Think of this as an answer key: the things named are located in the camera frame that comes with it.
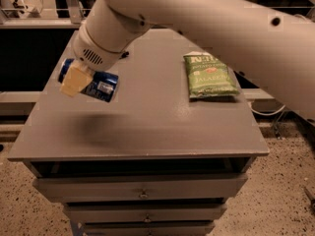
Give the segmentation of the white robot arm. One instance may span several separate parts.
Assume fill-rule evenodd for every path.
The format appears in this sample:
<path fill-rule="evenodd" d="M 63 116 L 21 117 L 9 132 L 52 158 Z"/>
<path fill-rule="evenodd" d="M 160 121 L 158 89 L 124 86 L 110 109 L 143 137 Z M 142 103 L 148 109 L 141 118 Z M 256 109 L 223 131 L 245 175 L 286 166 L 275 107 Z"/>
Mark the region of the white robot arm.
<path fill-rule="evenodd" d="M 74 96 L 160 25 L 183 35 L 306 121 L 315 122 L 315 24 L 245 0 L 96 0 L 62 82 Z"/>

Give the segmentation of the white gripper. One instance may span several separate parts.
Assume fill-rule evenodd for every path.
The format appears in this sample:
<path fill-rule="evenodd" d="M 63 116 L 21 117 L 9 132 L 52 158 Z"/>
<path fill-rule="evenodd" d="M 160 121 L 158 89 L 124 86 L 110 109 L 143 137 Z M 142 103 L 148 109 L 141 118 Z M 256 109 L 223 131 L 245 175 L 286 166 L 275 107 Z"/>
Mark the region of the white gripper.
<path fill-rule="evenodd" d="M 62 64 L 60 91 L 71 97 L 80 93 L 93 81 L 95 71 L 111 68 L 131 42 L 150 28 L 144 21 L 113 11 L 104 0 L 96 0 L 73 43 L 77 60 Z"/>

